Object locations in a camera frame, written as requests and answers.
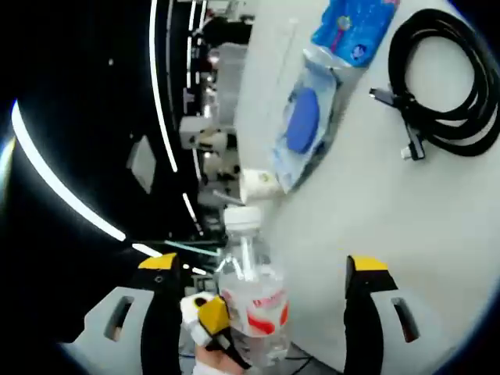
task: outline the plastic bag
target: plastic bag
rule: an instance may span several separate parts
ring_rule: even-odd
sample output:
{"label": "plastic bag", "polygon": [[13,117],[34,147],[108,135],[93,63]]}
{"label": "plastic bag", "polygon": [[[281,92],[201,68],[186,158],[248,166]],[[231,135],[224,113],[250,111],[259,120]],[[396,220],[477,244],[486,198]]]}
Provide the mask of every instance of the plastic bag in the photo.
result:
{"label": "plastic bag", "polygon": [[330,0],[304,49],[304,67],[289,95],[273,147],[285,192],[298,186],[330,147],[348,98],[375,56],[398,0]]}

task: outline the yellow tape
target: yellow tape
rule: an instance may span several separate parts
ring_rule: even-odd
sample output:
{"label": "yellow tape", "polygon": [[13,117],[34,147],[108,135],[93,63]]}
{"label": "yellow tape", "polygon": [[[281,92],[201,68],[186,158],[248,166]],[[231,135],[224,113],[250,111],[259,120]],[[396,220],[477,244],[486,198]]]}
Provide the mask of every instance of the yellow tape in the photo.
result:
{"label": "yellow tape", "polygon": [[226,302],[217,295],[212,301],[208,301],[199,308],[198,319],[207,332],[215,336],[229,327]]}
{"label": "yellow tape", "polygon": [[388,265],[378,259],[369,256],[352,256],[354,269],[356,271],[381,271],[388,270]]}
{"label": "yellow tape", "polygon": [[159,258],[148,258],[142,262],[138,268],[147,270],[170,270],[175,255],[177,255],[177,253],[171,252]]}

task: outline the cable connector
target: cable connector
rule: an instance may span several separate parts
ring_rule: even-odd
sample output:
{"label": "cable connector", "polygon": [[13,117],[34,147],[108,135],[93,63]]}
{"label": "cable connector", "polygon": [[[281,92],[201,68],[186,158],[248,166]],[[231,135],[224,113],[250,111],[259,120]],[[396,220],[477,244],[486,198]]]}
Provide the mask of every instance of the cable connector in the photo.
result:
{"label": "cable connector", "polygon": [[[385,105],[398,109],[400,112],[407,109],[409,105],[415,101],[415,97],[410,93],[405,96],[398,96],[382,88],[371,88],[370,96]],[[412,159],[414,161],[425,159],[425,150],[422,146],[423,138],[421,137],[420,131],[413,129],[406,121],[405,128],[408,134],[409,144],[401,150],[402,159]]]}

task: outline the black cable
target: black cable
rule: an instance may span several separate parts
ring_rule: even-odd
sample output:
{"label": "black cable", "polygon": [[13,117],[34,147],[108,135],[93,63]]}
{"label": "black cable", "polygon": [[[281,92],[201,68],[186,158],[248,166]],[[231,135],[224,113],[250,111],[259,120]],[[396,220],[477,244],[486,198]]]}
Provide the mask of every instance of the black cable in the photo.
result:
{"label": "black cable", "polygon": [[[416,46],[429,37],[454,41],[466,53],[473,66],[472,90],[465,102],[451,111],[439,112],[424,107],[415,100],[406,86],[405,75],[409,60]],[[495,143],[500,132],[498,114],[491,129],[478,141],[465,145],[451,143],[479,134],[488,125],[500,102],[499,77],[495,62],[477,38],[477,34],[464,22],[436,9],[424,9],[415,13],[396,31],[391,42],[388,65],[393,102],[377,97],[376,91],[380,90],[372,89],[370,93],[397,108],[406,125],[419,132],[420,141],[427,139],[433,145],[461,156],[481,155]],[[465,122],[459,126],[449,126],[439,120]]]}
{"label": "black cable", "polygon": [[[179,356],[182,358],[195,358],[195,356],[192,354],[179,353]],[[290,361],[302,361],[304,359],[311,359],[311,358],[312,357],[286,357],[285,359]]]}
{"label": "black cable", "polygon": [[309,359],[307,361],[305,361],[305,363],[302,366],[300,366],[296,371],[294,371],[290,375],[297,375],[298,373],[300,373],[307,365],[309,365],[311,363],[312,360],[313,360],[313,358],[309,357]]}

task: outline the plastic water bottle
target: plastic water bottle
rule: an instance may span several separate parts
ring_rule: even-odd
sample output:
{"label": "plastic water bottle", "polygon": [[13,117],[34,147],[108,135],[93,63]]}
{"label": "plastic water bottle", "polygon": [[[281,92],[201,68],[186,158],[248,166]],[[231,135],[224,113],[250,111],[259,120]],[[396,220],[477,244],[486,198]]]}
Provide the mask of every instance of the plastic water bottle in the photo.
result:
{"label": "plastic water bottle", "polygon": [[229,241],[218,268],[220,295],[226,301],[234,344],[257,367],[284,359],[290,345],[288,298],[283,274],[272,264],[259,237],[262,219],[256,207],[224,211]]}

